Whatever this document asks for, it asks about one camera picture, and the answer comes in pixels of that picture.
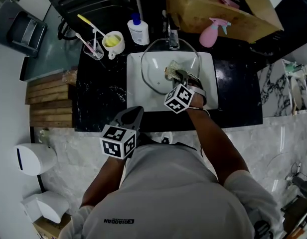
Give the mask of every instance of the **white bottle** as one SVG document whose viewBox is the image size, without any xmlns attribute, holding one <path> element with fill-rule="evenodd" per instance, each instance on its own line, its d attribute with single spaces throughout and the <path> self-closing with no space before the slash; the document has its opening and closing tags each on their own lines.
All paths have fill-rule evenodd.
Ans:
<svg viewBox="0 0 307 239">
<path fill-rule="evenodd" d="M 132 13 L 131 20 L 128 21 L 127 26 L 129 28 L 130 34 L 136 44 L 148 45 L 149 44 L 149 33 L 148 24 L 140 20 L 139 13 Z"/>
</svg>

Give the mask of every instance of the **soap bottle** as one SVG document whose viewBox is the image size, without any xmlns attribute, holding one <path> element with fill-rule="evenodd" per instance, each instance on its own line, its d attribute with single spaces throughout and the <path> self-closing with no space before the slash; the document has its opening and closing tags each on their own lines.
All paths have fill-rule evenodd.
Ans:
<svg viewBox="0 0 307 239">
<path fill-rule="evenodd" d="M 218 38 L 218 27 L 222 26 L 223 31 L 227 34 L 227 26 L 231 26 L 231 23 L 220 18 L 210 18 L 213 24 L 207 27 L 200 35 L 199 42 L 202 46 L 211 48 Z"/>
<path fill-rule="evenodd" d="M 148 24 L 140 20 L 139 13 L 132 13 L 132 19 L 128 21 L 127 26 L 136 44 L 149 44 Z"/>
</svg>

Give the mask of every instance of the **blue cap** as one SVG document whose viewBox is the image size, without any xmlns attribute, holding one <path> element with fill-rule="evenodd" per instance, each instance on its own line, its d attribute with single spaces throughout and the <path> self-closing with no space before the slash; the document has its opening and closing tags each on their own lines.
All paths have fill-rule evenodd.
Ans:
<svg viewBox="0 0 307 239">
<path fill-rule="evenodd" d="M 132 13 L 132 19 L 133 19 L 134 25 L 140 25 L 141 23 L 140 14 L 138 12 Z"/>
</svg>

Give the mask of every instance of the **sink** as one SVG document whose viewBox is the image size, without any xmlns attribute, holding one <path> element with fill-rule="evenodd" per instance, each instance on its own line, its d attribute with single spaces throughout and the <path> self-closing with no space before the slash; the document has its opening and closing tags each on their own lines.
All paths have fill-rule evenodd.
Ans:
<svg viewBox="0 0 307 239">
<path fill-rule="evenodd" d="M 187 51 L 153 51 L 149 52 L 146 60 L 143 59 L 143 71 L 146 81 L 162 92 L 172 90 L 172 81 L 164 78 L 164 68 L 172 60 L 177 61 L 190 71 L 190 67 L 196 63 L 192 61 L 193 52 Z M 202 86 L 207 93 L 207 104 L 204 106 L 207 110 L 218 109 L 218 91 L 215 70 L 212 56 L 210 53 L 198 52 L 200 56 L 200 74 Z M 141 73 L 140 59 L 143 52 L 131 53 L 127 57 L 127 107 L 142 106 L 145 112 L 170 111 L 164 104 L 164 95 L 156 93 L 148 87 Z M 148 60 L 152 60 L 155 68 L 148 70 Z"/>
</svg>

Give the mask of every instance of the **cup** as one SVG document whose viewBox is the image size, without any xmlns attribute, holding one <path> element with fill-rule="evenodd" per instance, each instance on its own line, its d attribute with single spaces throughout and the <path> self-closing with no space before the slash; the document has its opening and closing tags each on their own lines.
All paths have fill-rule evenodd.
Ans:
<svg viewBox="0 0 307 239">
<path fill-rule="evenodd" d="M 119 43 L 117 45 L 115 45 L 114 47 L 107 47 L 106 44 L 105 44 L 105 40 L 106 38 L 104 37 L 103 40 L 102 40 L 102 44 L 104 46 L 104 48 L 106 50 L 108 50 L 108 58 L 109 59 L 114 59 L 116 55 L 122 53 L 125 49 L 125 41 L 124 41 L 124 37 L 123 35 L 118 32 L 118 31 L 112 31 L 110 33 L 107 34 L 107 36 L 111 36 L 111 35 L 114 35 L 118 38 L 119 40 Z"/>
<path fill-rule="evenodd" d="M 94 40 L 90 40 L 87 42 L 91 47 L 94 46 Z M 92 57 L 95 60 L 101 60 L 104 56 L 104 51 L 102 49 L 102 46 L 99 44 L 99 42 L 96 40 L 96 49 L 94 52 L 91 52 L 86 45 L 84 45 L 84 52 L 88 56 Z"/>
</svg>

